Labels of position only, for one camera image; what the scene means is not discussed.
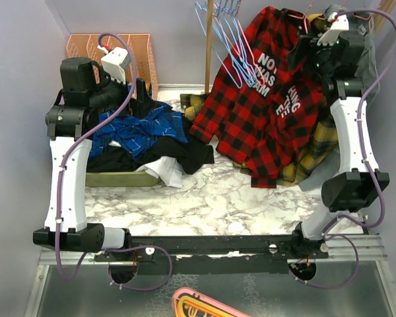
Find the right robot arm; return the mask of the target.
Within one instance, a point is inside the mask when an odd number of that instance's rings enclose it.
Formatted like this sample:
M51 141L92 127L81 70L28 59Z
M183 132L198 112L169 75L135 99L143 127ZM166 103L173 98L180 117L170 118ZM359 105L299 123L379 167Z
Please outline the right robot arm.
M321 187L322 204L296 226L290 251L305 258L319 246L326 232L341 218L369 207L389 184L372 153L366 123L363 81L356 77L364 50L364 37L342 31L332 41L325 34L303 35L288 55L288 68L304 67L317 74L337 129L340 168Z

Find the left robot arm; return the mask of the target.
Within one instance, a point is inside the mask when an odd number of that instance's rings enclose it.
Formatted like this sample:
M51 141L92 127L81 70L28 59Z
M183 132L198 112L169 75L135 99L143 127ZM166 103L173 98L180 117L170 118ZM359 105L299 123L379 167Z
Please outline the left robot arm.
M99 252L110 249L115 259L133 251L127 229L106 228L86 219L84 189L92 134L98 116L130 99L134 87L125 73L129 57L106 55L100 63L88 57L70 57L60 65L62 88L46 115L53 159L51 196L43 228L33 242L44 248Z

